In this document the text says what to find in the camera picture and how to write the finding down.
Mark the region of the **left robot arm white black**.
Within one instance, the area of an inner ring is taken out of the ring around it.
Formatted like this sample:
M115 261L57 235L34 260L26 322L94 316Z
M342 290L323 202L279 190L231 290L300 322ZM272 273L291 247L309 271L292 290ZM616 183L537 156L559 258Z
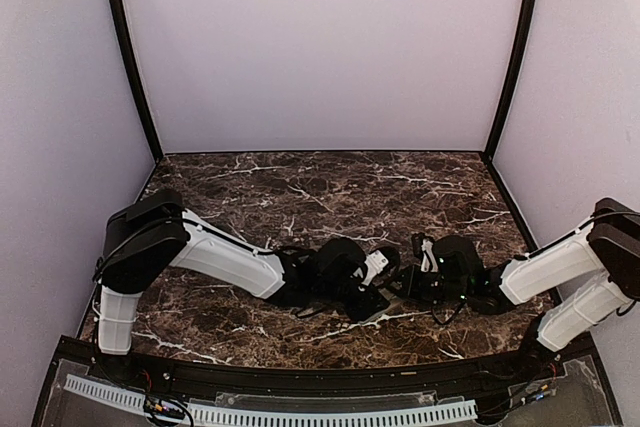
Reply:
M389 307L374 281L399 263L397 249L367 253L347 237L319 249L259 248L205 222L184 206L179 192L158 191L106 223L93 275L100 287L96 340L101 364L120 383L140 376L140 359L129 352L137 305L168 267L229 283L279 307L339 304L351 321L361 322Z

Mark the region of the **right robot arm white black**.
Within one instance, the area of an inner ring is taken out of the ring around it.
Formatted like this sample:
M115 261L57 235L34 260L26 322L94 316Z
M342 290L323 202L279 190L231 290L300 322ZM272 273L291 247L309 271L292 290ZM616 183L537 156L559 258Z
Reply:
M522 350L510 360L511 373L521 381L545 369L549 353L611 314L626 315L639 302L639 214L612 198L598 201L564 236L491 268L467 237L434 240L416 234L412 244L419 264L400 271L389 289L430 305L455 302L483 315L501 315L560 284L587 278L530 325Z

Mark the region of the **grey remote control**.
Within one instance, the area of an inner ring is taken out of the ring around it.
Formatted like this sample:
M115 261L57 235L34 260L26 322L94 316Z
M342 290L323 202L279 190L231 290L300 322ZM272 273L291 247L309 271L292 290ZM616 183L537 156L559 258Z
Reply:
M382 295L389 302L389 305L385 309L372 314L369 318L366 319L366 322L374 322L384 314L393 314L399 308L399 306L404 302L402 298L398 297L395 294L392 294L388 290L383 290Z

